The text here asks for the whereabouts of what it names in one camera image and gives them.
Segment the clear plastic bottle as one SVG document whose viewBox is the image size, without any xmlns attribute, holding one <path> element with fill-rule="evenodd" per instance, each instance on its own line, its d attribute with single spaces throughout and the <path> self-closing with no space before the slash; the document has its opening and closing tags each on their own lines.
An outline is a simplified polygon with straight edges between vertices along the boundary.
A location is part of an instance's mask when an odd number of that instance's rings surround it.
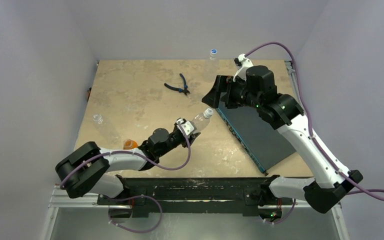
<svg viewBox="0 0 384 240">
<path fill-rule="evenodd" d="M 215 55 L 209 53 L 209 57 L 206 59 L 204 64 L 203 78 L 207 82 L 212 82 L 217 75 L 219 68 L 219 55 L 218 52 Z"/>
</svg>

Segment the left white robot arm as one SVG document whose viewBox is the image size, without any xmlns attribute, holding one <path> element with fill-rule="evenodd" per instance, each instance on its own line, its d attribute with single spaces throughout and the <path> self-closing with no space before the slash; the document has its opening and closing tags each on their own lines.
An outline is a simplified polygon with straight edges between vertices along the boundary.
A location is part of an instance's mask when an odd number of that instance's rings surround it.
<svg viewBox="0 0 384 240">
<path fill-rule="evenodd" d="M 122 177 L 108 175 L 109 172 L 160 167 L 160 157 L 178 146 L 189 148 L 199 135 L 188 130 L 183 133 L 178 127 L 172 132 L 157 128 L 140 146 L 130 150 L 100 148 L 89 141 L 61 160 L 55 171 L 61 180 L 61 189 L 71 199 L 94 193 L 122 205 L 129 199 L 127 184 Z"/>
</svg>

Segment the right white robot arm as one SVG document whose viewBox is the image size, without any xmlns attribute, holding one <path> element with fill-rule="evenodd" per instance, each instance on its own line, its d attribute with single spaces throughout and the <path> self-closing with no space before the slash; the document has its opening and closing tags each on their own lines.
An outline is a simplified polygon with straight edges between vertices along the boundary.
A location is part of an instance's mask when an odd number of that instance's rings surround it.
<svg viewBox="0 0 384 240">
<path fill-rule="evenodd" d="M 261 185 L 261 203 L 272 204 L 280 198 L 306 201 L 325 214 L 360 183 L 359 170 L 350 170 L 338 160 L 334 168 L 331 153 L 319 150 L 311 137 L 309 120 L 303 108 L 289 94 L 277 91 L 274 73 L 264 65 L 245 70 L 244 77 L 217 75 L 210 91 L 201 100 L 213 109 L 223 102 L 227 109 L 251 107 L 258 116 L 279 132 L 294 147 L 313 177 L 289 178 L 276 175 Z"/>
</svg>

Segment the blue white bottle cap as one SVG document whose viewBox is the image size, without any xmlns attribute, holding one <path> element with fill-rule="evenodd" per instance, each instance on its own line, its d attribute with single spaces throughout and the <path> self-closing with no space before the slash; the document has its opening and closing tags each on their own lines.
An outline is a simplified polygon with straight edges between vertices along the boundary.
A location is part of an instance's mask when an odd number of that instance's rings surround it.
<svg viewBox="0 0 384 240">
<path fill-rule="evenodd" d="M 218 52 L 218 51 L 217 51 L 216 49 L 211 49 L 210 54 L 211 54 L 211 55 L 216 55 L 217 52 Z"/>
</svg>

